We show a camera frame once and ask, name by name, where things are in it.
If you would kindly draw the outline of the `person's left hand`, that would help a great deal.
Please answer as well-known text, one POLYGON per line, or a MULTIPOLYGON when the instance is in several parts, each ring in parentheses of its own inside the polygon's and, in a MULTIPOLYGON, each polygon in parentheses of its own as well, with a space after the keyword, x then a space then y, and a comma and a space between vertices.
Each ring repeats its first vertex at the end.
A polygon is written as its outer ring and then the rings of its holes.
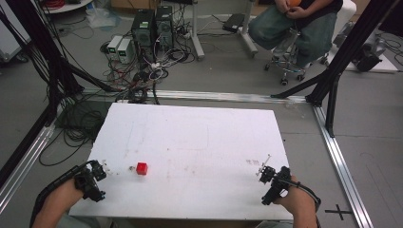
POLYGON ((66 211, 79 201, 84 196, 84 193, 76 188, 74 180, 68 180, 55 190, 54 196, 56 205, 66 211))

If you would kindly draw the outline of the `white cabinet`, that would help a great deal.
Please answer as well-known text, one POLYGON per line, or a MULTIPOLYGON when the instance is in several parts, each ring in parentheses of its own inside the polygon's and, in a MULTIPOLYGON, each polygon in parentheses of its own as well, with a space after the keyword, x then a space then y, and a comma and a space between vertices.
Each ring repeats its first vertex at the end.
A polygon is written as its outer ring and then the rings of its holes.
MULTIPOLYGON (((10 21, 12 27, 22 37, 25 43, 30 41, 28 33, 25 31, 15 14, 12 12, 6 0, 0 0, 0 12, 3 12, 10 21)), ((9 62, 18 52, 21 47, 11 34, 10 30, 0 20, 0 63, 9 62)))

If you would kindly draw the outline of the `black monitor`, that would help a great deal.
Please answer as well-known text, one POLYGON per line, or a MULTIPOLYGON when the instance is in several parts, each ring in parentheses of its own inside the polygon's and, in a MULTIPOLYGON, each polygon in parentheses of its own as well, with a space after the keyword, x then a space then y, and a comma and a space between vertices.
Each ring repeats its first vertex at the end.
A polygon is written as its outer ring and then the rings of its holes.
POLYGON ((378 29, 403 37, 403 0, 396 0, 393 3, 378 29))

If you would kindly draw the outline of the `clear plastic bag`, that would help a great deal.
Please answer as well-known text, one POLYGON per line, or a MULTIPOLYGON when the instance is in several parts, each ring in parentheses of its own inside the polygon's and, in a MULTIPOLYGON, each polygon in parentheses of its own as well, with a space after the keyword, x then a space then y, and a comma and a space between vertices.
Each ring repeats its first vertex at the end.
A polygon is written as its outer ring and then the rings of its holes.
POLYGON ((93 3, 88 4, 86 19, 92 29, 115 28, 121 22, 121 18, 112 10, 109 3, 100 6, 93 3))

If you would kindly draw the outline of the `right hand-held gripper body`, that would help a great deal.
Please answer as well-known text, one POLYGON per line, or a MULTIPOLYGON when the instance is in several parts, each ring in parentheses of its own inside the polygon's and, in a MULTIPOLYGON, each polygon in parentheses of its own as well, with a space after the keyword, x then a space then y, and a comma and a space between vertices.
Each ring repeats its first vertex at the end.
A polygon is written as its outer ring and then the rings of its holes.
POLYGON ((278 172, 273 167, 264 166, 260 173, 260 182, 271 183, 270 189, 261 198, 261 203, 263 205, 270 205, 272 202, 280 197, 280 193, 283 190, 288 189, 288 181, 291 179, 291 171, 286 166, 282 166, 278 172))

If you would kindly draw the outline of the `large black computer tower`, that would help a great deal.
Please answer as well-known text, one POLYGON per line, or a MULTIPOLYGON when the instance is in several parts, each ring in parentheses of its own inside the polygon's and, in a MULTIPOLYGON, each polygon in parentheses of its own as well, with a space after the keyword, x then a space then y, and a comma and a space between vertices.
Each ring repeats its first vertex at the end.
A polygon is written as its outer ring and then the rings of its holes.
POLYGON ((154 45, 156 41, 155 11, 138 9, 131 26, 133 41, 144 52, 144 57, 155 61, 154 45))

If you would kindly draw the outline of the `black device on platform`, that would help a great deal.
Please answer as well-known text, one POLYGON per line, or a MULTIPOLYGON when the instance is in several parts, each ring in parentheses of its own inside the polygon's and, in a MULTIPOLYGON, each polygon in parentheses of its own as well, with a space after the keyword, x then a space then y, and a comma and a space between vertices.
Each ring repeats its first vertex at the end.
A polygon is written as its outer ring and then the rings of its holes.
POLYGON ((380 55, 385 49, 385 41, 382 39, 376 39, 373 43, 365 43, 352 63, 360 72, 368 72, 381 62, 380 55))

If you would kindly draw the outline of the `aluminium rail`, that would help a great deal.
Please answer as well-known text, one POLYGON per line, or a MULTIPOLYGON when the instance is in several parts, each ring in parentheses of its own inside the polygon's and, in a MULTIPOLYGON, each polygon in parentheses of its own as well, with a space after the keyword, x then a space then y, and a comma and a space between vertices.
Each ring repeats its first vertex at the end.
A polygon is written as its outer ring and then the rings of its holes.
POLYGON ((187 100, 187 101, 209 101, 228 103, 249 103, 249 104, 306 104, 303 96, 290 96, 288 98, 274 98, 270 95, 242 94, 226 92, 202 92, 202 91, 179 91, 159 90, 155 93, 147 92, 147 98, 157 100, 187 100))
POLYGON ((314 107, 313 111, 316 115, 319 129, 325 141, 331 161, 336 170, 336 174, 341 183, 346 199, 351 207, 357 227, 374 228, 374 225, 367 212, 364 202, 361 199, 360 194, 355 186, 354 179, 351 175, 347 163, 345 162, 336 138, 332 137, 329 131, 325 128, 326 116, 323 109, 321 107, 314 107))
POLYGON ((55 131, 54 126, 43 127, 41 131, 33 138, 33 142, 25 150, 22 160, 17 163, 16 168, 0 188, 0 215, 5 211, 10 200, 22 184, 30 169, 38 159, 40 152, 46 147, 48 141, 55 131))

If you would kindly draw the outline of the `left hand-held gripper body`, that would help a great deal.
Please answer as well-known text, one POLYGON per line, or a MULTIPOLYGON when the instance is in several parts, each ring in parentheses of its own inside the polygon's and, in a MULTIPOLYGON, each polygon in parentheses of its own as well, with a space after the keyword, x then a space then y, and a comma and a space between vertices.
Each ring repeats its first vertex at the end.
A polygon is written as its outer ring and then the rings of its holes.
POLYGON ((74 185, 83 192, 83 199, 95 202, 105 198, 105 191, 99 189, 97 182, 106 178, 106 172, 98 161, 89 161, 83 164, 74 176, 74 185))

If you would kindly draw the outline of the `slim black computer tower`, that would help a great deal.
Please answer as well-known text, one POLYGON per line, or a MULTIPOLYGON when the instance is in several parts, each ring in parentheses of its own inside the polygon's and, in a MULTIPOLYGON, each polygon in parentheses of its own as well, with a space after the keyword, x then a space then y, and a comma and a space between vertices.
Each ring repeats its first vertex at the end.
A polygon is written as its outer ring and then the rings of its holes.
POLYGON ((156 25, 161 51, 173 48, 173 9, 171 6, 158 6, 156 9, 156 25))

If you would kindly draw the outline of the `chrome stool with casters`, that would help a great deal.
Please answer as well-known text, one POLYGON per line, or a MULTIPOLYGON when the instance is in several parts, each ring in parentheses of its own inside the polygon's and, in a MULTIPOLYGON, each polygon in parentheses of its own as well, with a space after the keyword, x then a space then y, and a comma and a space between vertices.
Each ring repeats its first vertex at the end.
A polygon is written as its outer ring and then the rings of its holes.
POLYGON ((271 60, 264 66, 266 71, 268 71, 270 67, 277 67, 282 70, 280 83, 283 86, 288 85, 287 75, 290 73, 296 74, 296 79, 299 82, 305 79, 306 68, 298 67, 296 65, 298 54, 296 40, 299 35, 300 32, 296 28, 289 28, 286 32, 285 38, 273 49, 271 60))

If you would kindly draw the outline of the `short black frame post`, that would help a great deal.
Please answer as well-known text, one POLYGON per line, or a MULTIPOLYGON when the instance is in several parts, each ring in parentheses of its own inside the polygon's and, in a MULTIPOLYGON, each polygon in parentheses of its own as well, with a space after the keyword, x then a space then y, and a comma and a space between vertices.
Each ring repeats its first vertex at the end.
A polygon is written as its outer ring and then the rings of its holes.
POLYGON ((338 82, 339 82, 340 77, 341 77, 341 74, 338 73, 335 76, 335 78, 333 79, 330 90, 329 90, 325 128, 331 138, 333 138, 335 136, 334 118, 335 118, 335 112, 336 112, 336 97, 337 97, 337 90, 338 90, 338 82))

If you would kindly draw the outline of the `round white table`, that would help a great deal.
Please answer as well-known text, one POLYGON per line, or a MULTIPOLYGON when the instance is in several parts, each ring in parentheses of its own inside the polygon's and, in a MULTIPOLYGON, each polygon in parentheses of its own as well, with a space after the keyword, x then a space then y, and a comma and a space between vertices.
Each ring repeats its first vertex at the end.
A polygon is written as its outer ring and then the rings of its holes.
POLYGON ((64 4, 62 7, 58 8, 58 9, 45 9, 45 13, 54 14, 54 13, 62 13, 62 12, 77 10, 80 8, 84 8, 87 5, 91 5, 92 2, 93 2, 93 0, 81 0, 81 2, 79 4, 64 4))

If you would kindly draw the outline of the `black low frame beam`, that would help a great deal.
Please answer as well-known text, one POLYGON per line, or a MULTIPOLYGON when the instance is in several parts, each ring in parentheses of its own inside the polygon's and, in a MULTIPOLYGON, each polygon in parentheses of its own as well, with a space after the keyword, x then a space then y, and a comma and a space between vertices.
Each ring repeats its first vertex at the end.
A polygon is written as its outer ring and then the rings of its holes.
POLYGON ((27 135, 18 144, 6 163, 0 168, 0 188, 2 188, 6 184, 6 181, 10 178, 11 173, 16 169, 19 162, 28 153, 28 149, 33 144, 34 139, 39 135, 39 132, 46 125, 49 114, 50 105, 48 104, 41 115, 38 117, 38 119, 35 121, 34 125, 29 130, 27 135))

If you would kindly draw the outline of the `flat black box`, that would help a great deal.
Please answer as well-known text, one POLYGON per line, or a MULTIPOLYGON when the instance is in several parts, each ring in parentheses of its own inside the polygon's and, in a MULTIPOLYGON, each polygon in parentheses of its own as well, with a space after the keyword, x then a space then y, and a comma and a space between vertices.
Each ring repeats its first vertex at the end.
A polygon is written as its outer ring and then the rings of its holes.
POLYGON ((242 26, 244 21, 244 15, 242 13, 232 14, 222 25, 222 29, 236 33, 242 26))

